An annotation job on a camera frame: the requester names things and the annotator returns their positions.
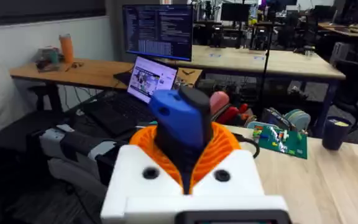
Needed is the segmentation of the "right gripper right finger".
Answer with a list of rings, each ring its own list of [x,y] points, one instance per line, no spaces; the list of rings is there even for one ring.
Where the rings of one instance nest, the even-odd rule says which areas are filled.
[[[197,160],[191,174],[190,194],[196,196],[263,195],[253,155],[241,148],[235,135],[212,123],[213,138]]]

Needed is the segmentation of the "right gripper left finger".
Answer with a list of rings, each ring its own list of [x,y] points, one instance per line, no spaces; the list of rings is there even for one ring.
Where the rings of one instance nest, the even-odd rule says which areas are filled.
[[[154,140],[156,126],[120,148],[100,213],[103,223],[174,223],[170,208],[183,195],[182,177]]]

